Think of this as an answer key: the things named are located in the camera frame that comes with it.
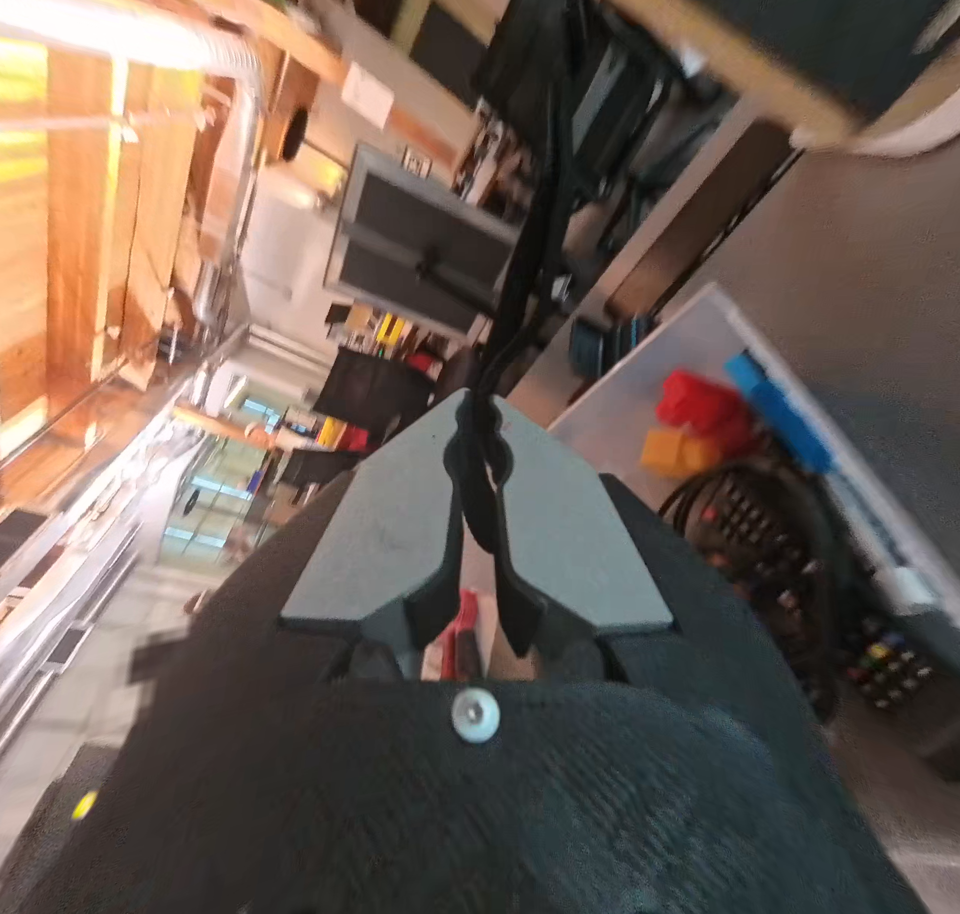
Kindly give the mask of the black wooden book stand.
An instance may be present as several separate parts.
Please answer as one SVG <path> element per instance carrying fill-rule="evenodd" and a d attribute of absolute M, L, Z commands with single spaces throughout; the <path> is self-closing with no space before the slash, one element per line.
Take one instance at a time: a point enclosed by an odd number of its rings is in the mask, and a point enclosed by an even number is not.
<path fill-rule="evenodd" d="M 604 0 L 788 130 L 879 158 L 958 139 L 958 0 Z"/>

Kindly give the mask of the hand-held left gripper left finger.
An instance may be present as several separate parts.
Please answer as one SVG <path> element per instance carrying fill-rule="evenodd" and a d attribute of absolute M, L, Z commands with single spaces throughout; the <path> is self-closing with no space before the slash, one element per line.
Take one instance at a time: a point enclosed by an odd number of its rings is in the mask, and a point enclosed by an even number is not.
<path fill-rule="evenodd" d="M 421 652 L 460 608 L 464 520 L 455 392 L 359 464 L 284 604 L 297 632 Z"/>

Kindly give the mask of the clear plastic storage bin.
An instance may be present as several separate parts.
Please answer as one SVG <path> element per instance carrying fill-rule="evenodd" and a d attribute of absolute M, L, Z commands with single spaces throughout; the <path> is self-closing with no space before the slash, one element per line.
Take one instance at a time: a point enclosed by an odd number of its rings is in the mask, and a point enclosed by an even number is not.
<path fill-rule="evenodd" d="M 763 421 L 744 450 L 683 480 L 639 466 L 666 376 L 737 389 L 724 363 L 761 364 L 833 454 L 827 475 L 796 464 Z M 848 684 L 870 707 L 958 712 L 958 568 L 812 384 L 720 289 L 706 288 L 568 407 L 550 432 L 638 497 L 684 553 L 723 579 L 766 632 L 817 714 Z M 694 435 L 689 429 L 684 430 Z"/>

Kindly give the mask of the orange block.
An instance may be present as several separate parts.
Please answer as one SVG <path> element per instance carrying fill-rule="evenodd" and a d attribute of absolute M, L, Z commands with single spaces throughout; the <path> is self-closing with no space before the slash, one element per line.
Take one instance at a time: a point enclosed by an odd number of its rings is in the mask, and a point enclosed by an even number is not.
<path fill-rule="evenodd" d="M 651 428 L 646 434 L 639 466 L 657 476 L 683 480 L 713 469 L 723 453 L 709 439 L 675 428 Z"/>

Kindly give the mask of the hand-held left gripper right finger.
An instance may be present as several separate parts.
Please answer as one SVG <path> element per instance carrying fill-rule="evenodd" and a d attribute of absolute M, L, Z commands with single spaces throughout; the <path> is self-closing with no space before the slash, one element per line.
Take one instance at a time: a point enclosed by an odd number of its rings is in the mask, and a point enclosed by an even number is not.
<path fill-rule="evenodd" d="M 674 614 L 598 472 L 500 397 L 493 554 L 499 625 L 520 656 L 664 632 Z"/>

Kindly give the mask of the silver ventilation duct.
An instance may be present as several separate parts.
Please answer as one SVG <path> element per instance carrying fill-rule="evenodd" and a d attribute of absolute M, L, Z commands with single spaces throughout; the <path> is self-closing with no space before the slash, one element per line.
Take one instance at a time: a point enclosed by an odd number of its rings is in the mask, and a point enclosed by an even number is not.
<path fill-rule="evenodd" d="M 246 236 L 247 213 L 258 169 L 258 134 L 264 91 L 261 64 L 246 39 L 215 30 L 201 40 L 201 70 L 233 83 L 225 125 L 212 155 L 209 180 L 198 203 L 200 274 L 193 297 L 196 320 L 216 330 L 230 307 Z"/>

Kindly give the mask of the black hanging jacket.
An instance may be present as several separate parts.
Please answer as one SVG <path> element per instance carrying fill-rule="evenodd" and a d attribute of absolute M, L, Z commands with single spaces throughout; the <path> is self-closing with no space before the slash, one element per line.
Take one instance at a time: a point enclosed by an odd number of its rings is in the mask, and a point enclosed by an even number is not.
<path fill-rule="evenodd" d="M 569 0 L 510 0 L 474 71 L 473 87 L 535 155 L 546 149 L 552 88 L 565 66 Z"/>

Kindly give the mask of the blue box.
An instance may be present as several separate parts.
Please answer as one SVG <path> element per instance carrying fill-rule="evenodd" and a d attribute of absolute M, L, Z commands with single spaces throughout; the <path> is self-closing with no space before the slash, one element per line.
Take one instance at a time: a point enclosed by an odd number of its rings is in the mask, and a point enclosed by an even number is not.
<path fill-rule="evenodd" d="M 833 470 L 834 455 L 817 430 L 792 405 L 785 391 L 768 376 L 749 351 L 728 359 L 724 371 L 796 464 L 821 476 Z"/>

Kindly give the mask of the grey framed dark panel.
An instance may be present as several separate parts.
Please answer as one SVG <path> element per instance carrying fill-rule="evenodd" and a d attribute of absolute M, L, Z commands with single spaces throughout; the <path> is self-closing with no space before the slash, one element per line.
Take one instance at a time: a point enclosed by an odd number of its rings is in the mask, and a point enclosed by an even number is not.
<path fill-rule="evenodd" d="M 354 151 L 322 284 L 458 343 L 496 313 L 519 230 L 368 145 Z"/>

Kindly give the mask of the red block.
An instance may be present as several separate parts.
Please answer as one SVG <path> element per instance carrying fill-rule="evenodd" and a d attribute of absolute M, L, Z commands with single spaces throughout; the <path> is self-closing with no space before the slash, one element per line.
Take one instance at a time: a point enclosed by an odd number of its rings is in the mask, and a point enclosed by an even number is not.
<path fill-rule="evenodd" d="M 689 429 L 727 451 L 744 450 L 753 441 L 752 410 L 735 389 L 685 369 L 670 372 L 662 388 L 662 397 L 654 409 L 662 424 Z"/>

